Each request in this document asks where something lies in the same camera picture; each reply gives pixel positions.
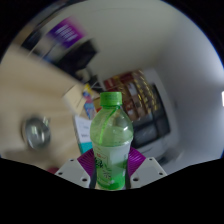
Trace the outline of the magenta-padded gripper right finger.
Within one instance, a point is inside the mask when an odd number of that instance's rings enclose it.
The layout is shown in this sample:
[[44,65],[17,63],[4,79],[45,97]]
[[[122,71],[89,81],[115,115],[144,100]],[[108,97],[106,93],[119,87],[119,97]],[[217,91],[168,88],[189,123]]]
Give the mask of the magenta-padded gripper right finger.
[[125,187],[135,189],[146,186],[166,176],[166,172],[154,157],[146,158],[138,150],[130,148]]

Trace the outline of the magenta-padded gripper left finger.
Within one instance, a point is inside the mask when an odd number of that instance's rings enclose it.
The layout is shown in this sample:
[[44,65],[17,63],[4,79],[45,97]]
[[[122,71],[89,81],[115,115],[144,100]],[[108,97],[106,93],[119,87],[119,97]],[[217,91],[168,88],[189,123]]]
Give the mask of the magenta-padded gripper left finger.
[[80,187],[96,187],[96,168],[93,150],[90,149],[78,158],[69,159],[56,173]]

